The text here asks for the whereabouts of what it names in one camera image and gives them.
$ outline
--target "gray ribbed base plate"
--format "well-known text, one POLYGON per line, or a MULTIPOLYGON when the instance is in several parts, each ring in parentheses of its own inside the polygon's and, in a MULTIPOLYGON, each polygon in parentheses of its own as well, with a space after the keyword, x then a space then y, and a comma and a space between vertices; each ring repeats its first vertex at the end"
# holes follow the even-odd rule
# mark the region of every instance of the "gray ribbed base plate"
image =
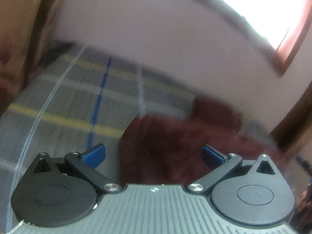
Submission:
POLYGON ((22 223, 16 234, 291 234, 287 224, 249 229, 220 217, 203 196, 181 186, 128 185, 119 194, 106 195, 84 219, 58 228, 22 223))

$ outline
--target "blue stripe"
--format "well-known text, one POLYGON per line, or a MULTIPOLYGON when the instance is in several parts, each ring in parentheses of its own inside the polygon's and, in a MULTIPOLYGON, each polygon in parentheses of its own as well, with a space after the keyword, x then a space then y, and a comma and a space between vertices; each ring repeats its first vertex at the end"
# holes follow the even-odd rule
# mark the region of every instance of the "blue stripe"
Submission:
POLYGON ((91 118, 92 128, 89 131, 89 136, 88 136, 88 140, 87 140, 87 150, 90 149, 91 147, 93 147, 93 138, 94 138, 93 128, 96 125, 96 122, 97 122, 98 117, 99 117, 99 108, 100 108, 101 103, 102 103, 102 95, 101 94, 102 94, 102 91, 104 90, 105 85, 106 85, 106 81, 108 78, 108 70, 110 69, 111 62, 112 62, 112 58, 110 57, 108 59, 108 62, 107 62, 107 68, 106 68, 104 75, 103 75, 103 79, 102 79, 102 83, 101 83, 101 91, 99 92, 99 95, 96 99, 96 103, 94 105, 93 115, 91 118))

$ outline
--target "blue gripper pad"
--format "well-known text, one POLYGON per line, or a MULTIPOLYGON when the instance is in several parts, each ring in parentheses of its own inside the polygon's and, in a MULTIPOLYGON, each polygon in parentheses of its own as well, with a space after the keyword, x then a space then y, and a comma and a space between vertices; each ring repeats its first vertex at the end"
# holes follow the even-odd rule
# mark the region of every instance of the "blue gripper pad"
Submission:
POLYGON ((97 168, 105 159, 106 148, 103 144, 98 144, 92 147, 90 150, 81 154, 82 162, 91 167, 97 168))
POLYGON ((212 170, 225 163, 222 154, 209 145, 202 147, 202 160, 212 170))

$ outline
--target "wall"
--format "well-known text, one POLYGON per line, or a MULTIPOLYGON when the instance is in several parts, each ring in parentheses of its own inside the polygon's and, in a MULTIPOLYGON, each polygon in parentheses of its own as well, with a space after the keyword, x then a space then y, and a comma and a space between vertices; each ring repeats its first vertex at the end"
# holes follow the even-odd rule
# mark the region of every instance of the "wall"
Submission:
POLYGON ((56 37, 166 72, 269 131, 312 80, 312 29, 281 78, 243 36, 194 0, 65 0, 56 37))

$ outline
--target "yellow stripe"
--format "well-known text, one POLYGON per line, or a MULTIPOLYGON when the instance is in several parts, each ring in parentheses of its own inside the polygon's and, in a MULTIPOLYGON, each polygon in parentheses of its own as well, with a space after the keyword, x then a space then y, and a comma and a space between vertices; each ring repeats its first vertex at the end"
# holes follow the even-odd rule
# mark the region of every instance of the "yellow stripe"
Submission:
MULTIPOLYGON (((72 56, 70 56, 68 54, 61 56, 61 58, 63 60, 68 61, 68 62, 72 62, 74 59, 72 56)), ((93 69, 93 70, 101 71, 101 72, 104 72, 106 70, 106 67, 104 67, 104 66, 98 65, 98 64, 93 63, 93 62, 84 61, 82 59, 77 59, 75 64, 78 66, 81 66, 83 68, 89 68, 89 69, 93 69)), ((137 81, 137 75, 134 73, 125 72, 122 70, 111 68, 109 70, 109 74, 111 76, 122 78, 125 80, 137 81)), ((145 86, 152 87, 154 89, 157 89, 157 90, 160 90, 163 92, 167 92, 167 93, 170 93, 172 95, 175 95, 177 97, 184 98, 187 100, 193 100, 195 97, 195 94, 193 94, 189 91, 185 91, 185 90, 182 90, 178 87, 171 86, 171 85, 168 85, 165 83, 161 83, 157 80, 153 80, 153 79, 149 79, 149 78, 144 77, 143 78, 143 84, 145 86)))
MULTIPOLYGON (((36 118, 39 115, 38 111, 25 107, 25 106, 17 105, 17 104, 11 104, 8 107, 8 109, 15 111, 17 113, 23 114, 28 117, 33 117, 33 118, 36 118)), ((76 130, 80 130, 84 132, 89 132, 92 128, 92 125, 88 122, 66 118, 64 116, 54 115, 50 113, 43 113, 41 116, 41 119, 46 122, 56 124, 58 126, 65 126, 68 128, 72 128, 72 129, 76 129, 76 130)), ((96 134, 113 137, 113 138, 120 138, 122 134, 124 133, 124 129, 117 129, 117 128, 107 127, 107 126, 103 126, 99 124, 94 126, 93 131, 96 134)))

